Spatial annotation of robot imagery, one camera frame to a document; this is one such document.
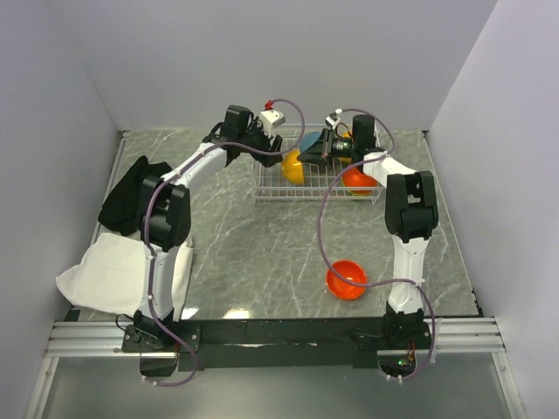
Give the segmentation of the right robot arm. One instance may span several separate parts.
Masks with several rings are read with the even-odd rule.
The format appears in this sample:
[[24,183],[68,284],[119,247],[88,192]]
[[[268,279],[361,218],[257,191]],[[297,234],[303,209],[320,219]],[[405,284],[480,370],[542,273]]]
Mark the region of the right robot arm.
[[300,154],[304,162],[318,162],[341,155],[351,159],[342,173],[355,168],[384,187],[384,221],[394,245],[393,279],[383,316],[382,335],[391,347],[403,347],[430,336],[424,308],[430,304],[423,293],[424,256],[432,232],[438,226],[438,201],[434,175],[408,168],[392,154],[393,134],[374,114],[361,109],[355,115],[348,145],[339,145],[344,109],[326,119],[317,142]]

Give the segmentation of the dark blue bowl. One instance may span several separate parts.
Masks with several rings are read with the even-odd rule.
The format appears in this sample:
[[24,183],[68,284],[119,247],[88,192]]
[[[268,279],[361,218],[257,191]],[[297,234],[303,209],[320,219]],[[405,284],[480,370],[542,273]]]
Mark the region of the dark blue bowl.
[[322,132],[310,132],[305,134],[299,144],[299,150],[301,153],[307,152],[309,149],[321,149],[322,148]]

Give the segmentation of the lime green bowl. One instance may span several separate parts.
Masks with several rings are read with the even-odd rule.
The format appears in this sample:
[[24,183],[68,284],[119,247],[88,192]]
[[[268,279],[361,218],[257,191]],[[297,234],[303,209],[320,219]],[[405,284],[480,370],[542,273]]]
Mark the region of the lime green bowl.
[[368,196],[373,196],[376,193],[376,188],[364,188],[364,187],[349,188],[349,189],[347,189],[347,191],[352,196],[368,197]]

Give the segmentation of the large orange bowl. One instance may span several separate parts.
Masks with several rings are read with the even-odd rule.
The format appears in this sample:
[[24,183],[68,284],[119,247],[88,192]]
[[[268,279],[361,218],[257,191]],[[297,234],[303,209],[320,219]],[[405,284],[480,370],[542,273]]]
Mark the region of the large orange bowl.
[[[346,132],[346,133],[342,134],[342,138],[346,139],[346,140],[349,140],[350,142],[353,141],[353,137],[350,135],[350,132]],[[338,160],[343,162],[343,163],[347,163],[347,164],[350,164],[352,162],[350,156],[342,156],[342,157],[339,157]]]

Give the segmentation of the white wire dish rack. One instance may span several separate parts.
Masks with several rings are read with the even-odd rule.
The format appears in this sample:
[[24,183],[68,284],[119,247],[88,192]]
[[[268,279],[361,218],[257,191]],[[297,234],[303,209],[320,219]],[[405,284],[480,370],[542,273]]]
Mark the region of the white wire dish rack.
[[[303,163],[305,182],[297,186],[282,175],[281,163],[270,168],[260,163],[252,164],[252,196],[256,200],[276,201],[320,201],[328,185],[341,173],[347,163],[333,159],[324,166]],[[352,196],[342,185],[342,179],[332,188],[329,197],[336,200],[364,200],[376,202],[383,192],[378,184],[373,196]]]

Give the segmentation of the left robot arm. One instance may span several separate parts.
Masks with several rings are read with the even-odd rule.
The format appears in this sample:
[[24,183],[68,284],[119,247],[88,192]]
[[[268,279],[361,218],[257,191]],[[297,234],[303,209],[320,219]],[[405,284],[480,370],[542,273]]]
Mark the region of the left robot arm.
[[265,167],[282,161],[283,139],[275,130],[285,115],[268,101],[259,115],[228,106],[224,120],[202,139],[191,157],[165,175],[149,175],[140,189],[137,221],[144,243],[145,279],[130,333],[156,351],[169,348],[175,330],[172,286],[179,247],[191,230],[191,198],[218,171],[243,153]]

